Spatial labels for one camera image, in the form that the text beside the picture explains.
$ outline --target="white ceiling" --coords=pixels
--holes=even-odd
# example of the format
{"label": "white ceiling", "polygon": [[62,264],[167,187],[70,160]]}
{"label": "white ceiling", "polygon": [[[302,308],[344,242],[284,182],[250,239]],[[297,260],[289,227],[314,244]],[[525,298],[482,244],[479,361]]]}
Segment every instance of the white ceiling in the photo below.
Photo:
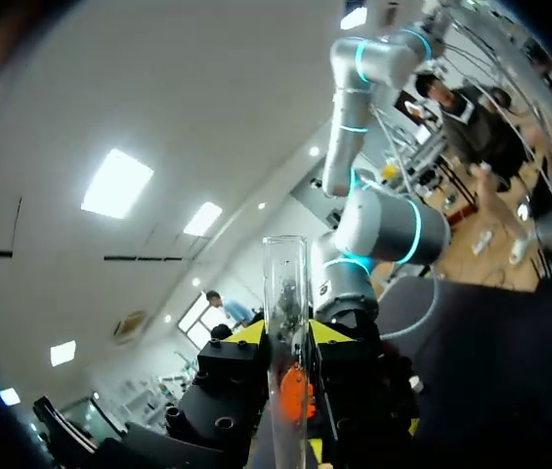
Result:
{"label": "white ceiling", "polygon": [[[0,249],[11,248],[20,197],[21,210],[14,257],[0,259],[0,378],[25,405],[79,390],[80,371],[107,354],[127,314],[166,304],[178,316],[187,305],[170,294],[185,276],[221,267],[268,216],[254,202],[273,209],[310,169],[303,149],[330,114],[328,51],[342,9],[342,0],[83,1],[3,79]],[[113,148],[154,171],[124,220],[80,210]],[[224,210],[214,239],[182,234],[206,200]],[[199,254],[199,264],[104,262],[108,254]],[[74,362],[51,368],[50,347],[72,339]]]}

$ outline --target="black table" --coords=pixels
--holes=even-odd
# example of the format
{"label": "black table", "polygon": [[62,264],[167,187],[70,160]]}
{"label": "black table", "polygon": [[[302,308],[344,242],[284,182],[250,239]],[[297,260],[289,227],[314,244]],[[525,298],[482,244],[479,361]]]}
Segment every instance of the black table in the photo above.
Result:
{"label": "black table", "polygon": [[[521,414],[538,420],[534,431],[550,442],[552,294],[447,281],[440,294],[434,315],[393,341],[425,386],[417,440],[459,448],[491,421]],[[400,279],[380,301],[380,331],[417,321],[432,295],[432,280]]]}

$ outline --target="yellow object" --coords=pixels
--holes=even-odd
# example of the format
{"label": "yellow object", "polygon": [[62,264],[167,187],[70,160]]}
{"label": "yellow object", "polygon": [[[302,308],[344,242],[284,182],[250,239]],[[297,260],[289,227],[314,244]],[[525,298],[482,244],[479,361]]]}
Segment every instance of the yellow object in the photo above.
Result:
{"label": "yellow object", "polygon": [[311,331],[313,332],[316,344],[324,344],[330,340],[335,340],[336,342],[354,342],[354,339],[350,339],[347,335],[341,334],[317,320],[311,320]]}
{"label": "yellow object", "polygon": [[224,339],[222,342],[236,342],[238,343],[241,340],[244,340],[248,344],[260,345],[260,339],[263,336],[263,330],[265,329],[265,322],[259,320],[258,322],[245,327],[234,335],[231,335],[227,339]]}
{"label": "yellow object", "polygon": [[410,435],[414,436],[416,433],[416,429],[419,427],[419,419],[418,418],[412,418],[410,420],[410,428],[408,429],[408,432]]}
{"label": "yellow object", "polygon": [[321,438],[312,438],[311,448],[313,449],[317,463],[321,464],[321,458],[323,457],[323,440]]}
{"label": "yellow object", "polygon": [[392,164],[387,164],[382,168],[382,171],[380,172],[380,176],[382,176],[382,179],[390,180],[390,179],[393,179],[399,173],[400,173],[400,168]]}

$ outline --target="man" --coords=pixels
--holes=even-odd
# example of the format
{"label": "man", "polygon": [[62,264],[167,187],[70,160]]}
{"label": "man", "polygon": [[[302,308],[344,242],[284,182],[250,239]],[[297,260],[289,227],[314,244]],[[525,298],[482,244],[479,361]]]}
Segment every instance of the man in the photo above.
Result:
{"label": "man", "polygon": [[248,310],[235,300],[222,300],[221,295],[215,290],[210,290],[206,293],[206,300],[208,300],[208,303],[213,308],[223,308],[226,316],[232,318],[236,323],[242,324],[243,327],[246,327],[254,319],[254,314],[251,310]]}
{"label": "man", "polygon": [[[503,223],[514,236],[510,264],[519,264],[533,234],[526,233],[497,192],[510,190],[512,177],[518,175],[527,160],[521,139],[476,87],[449,90],[432,73],[417,75],[414,86],[421,97],[430,98],[441,107],[447,141],[477,179],[480,208]],[[490,94],[501,107],[509,107],[510,96],[505,91],[492,88]],[[537,129],[526,126],[522,132],[530,147],[542,144],[542,135]]]}
{"label": "man", "polygon": [[213,327],[213,330],[210,331],[211,339],[226,340],[231,335],[233,335],[233,332],[226,324],[216,325]]}

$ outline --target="man in blue shirt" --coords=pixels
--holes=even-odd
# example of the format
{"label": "man in blue shirt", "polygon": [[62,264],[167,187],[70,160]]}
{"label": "man in blue shirt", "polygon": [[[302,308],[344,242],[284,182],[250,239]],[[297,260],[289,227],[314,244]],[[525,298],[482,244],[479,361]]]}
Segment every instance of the man in blue shirt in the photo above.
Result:
{"label": "man in blue shirt", "polygon": [[241,323],[246,327],[254,318],[254,313],[245,308],[235,300],[223,300],[221,295],[215,290],[210,290],[206,293],[206,299],[213,308],[223,308],[226,315],[231,317],[236,323]]}

